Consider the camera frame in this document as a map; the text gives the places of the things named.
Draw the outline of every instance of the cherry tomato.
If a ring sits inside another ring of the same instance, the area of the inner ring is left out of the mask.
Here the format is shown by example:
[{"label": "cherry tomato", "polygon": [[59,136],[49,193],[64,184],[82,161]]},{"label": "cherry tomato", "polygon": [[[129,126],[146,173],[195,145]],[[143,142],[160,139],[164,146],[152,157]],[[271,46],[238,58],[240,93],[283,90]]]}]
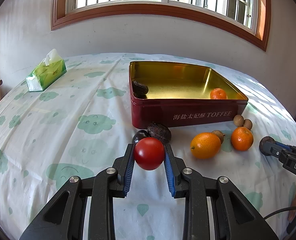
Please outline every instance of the cherry tomato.
[{"label": "cherry tomato", "polygon": [[164,159],[164,147],[156,138],[141,139],[135,146],[134,158],[144,170],[152,171],[160,166]]}]

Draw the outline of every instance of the table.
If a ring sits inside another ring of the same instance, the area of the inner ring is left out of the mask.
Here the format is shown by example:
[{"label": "table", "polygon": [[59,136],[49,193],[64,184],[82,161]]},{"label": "table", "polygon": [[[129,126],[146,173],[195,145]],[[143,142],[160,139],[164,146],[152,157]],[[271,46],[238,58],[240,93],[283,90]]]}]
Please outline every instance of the table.
[{"label": "table", "polygon": [[[172,149],[205,177],[227,176],[262,216],[290,205],[296,176],[276,158],[261,155],[258,144],[270,135],[296,145],[296,123],[254,78],[223,66],[168,55],[83,55],[66,58],[67,73],[44,92],[29,92],[23,81],[0,102],[0,226],[10,239],[19,239],[70,176],[94,176],[123,156],[137,131],[131,124],[128,66],[138,60],[205,65],[246,94],[249,101],[243,116],[252,120],[254,136],[248,151],[232,148],[233,122],[170,128]],[[226,134],[220,152],[209,160],[195,159],[190,141],[198,133],[213,130]],[[114,199],[114,218],[116,239],[181,239],[184,200],[171,198],[163,165],[145,171],[135,164],[128,196]],[[287,212],[267,222],[280,236],[286,219]]]}]

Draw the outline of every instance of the wooden window frame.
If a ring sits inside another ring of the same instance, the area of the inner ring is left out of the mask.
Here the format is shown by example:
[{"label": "wooden window frame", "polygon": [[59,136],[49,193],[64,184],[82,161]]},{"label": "wooden window frame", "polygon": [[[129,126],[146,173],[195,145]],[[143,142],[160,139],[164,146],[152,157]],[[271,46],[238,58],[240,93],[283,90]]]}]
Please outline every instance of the wooden window frame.
[{"label": "wooden window frame", "polygon": [[258,16],[256,22],[255,34],[246,31],[237,25],[210,15],[204,12],[177,7],[167,4],[156,3],[124,3],[111,4],[107,6],[87,9],[79,12],[70,12],[66,14],[66,0],[52,1],[51,30],[64,27],[69,24],[77,23],[83,20],[126,14],[152,14],[164,15],[192,20],[208,24],[221,30],[232,33],[258,48],[266,51],[271,22],[271,0],[258,0]]}]

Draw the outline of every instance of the mandarin orange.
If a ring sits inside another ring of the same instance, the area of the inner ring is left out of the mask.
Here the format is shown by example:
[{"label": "mandarin orange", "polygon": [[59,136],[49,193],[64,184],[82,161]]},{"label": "mandarin orange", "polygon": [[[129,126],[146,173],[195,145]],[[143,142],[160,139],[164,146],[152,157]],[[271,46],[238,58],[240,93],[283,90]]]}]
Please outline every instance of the mandarin orange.
[{"label": "mandarin orange", "polygon": [[210,99],[228,99],[228,97],[223,89],[215,88],[210,92]]},{"label": "mandarin orange", "polygon": [[216,155],[221,147],[219,137],[210,132],[196,135],[191,143],[191,153],[198,159],[208,159]]},{"label": "mandarin orange", "polygon": [[231,143],[236,150],[246,151],[253,144],[253,135],[249,129],[238,127],[232,132]]}]

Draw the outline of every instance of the window frame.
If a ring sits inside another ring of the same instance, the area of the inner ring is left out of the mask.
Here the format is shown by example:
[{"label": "window frame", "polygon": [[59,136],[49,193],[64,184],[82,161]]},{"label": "window frame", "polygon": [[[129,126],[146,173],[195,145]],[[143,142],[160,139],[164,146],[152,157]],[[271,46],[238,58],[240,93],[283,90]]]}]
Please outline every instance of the window frame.
[{"label": "window frame", "polygon": [[72,1],[53,0],[51,30],[86,19],[112,15],[152,14],[179,17],[208,24],[232,33],[266,51],[271,18],[271,0],[254,0],[252,29],[206,8],[173,0],[120,0],[96,3],[72,10]]},{"label": "window frame", "polygon": [[247,17],[246,19],[246,24],[243,25],[243,24],[240,24],[238,21],[237,21],[237,16],[238,16],[238,4],[241,2],[243,4],[245,4],[248,9],[247,9],[247,13],[249,13],[249,11],[252,12],[252,16],[253,15],[256,15],[254,14],[253,12],[253,9],[255,8],[252,8],[253,4],[249,3],[249,2],[246,2],[245,0],[236,0],[237,1],[237,4],[236,4],[236,13],[235,13],[235,18],[232,19],[232,18],[229,18],[228,16],[225,16],[225,15],[218,15],[220,13],[217,13],[216,10],[217,10],[217,3],[218,3],[218,0],[216,0],[216,9],[214,11],[208,9],[208,8],[205,8],[207,5],[205,5],[204,7],[200,7],[200,6],[196,6],[192,3],[182,3],[180,2],[180,4],[176,4],[176,3],[173,3],[173,2],[179,2],[179,0],[166,0],[166,1],[163,1],[163,0],[114,0],[114,1],[107,1],[107,2],[102,2],[102,3],[98,3],[98,0],[97,0],[97,3],[93,4],[93,5],[86,5],[84,7],[81,7],[81,8],[75,8],[75,5],[76,5],[76,0],[67,0],[67,6],[66,6],[66,14],[68,13],[72,13],[72,12],[79,12],[79,11],[84,11],[84,10],[88,10],[88,9],[92,9],[92,8],[96,8],[96,7],[102,7],[102,6],[107,6],[107,5],[110,5],[111,3],[114,3],[114,4],[122,4],[122,3],[129,3],[129,2],[133,2],[133,3],[150,3],[150,2],[154,2],[154,1],[158,1],[158,2],[165,2],[165,3],[171,3],[173,4],[174,6],[177,6],[177,7],[184,7],[184,8],[189,8],[189,9],[192,9],[192,10],[197,10],[197,11],[201,11],[201,12],[204,12],[204,13],[207,13],[207,14],[212,14],[216,17],[219,17],[219,18],[222,18],[223,20],[226,20],[226,21],[229,21],[241,28],[244,28],[246,31],[248,32],[251,32],[252,34],[255,34],[255,29],[256,29],[256,17]]}]

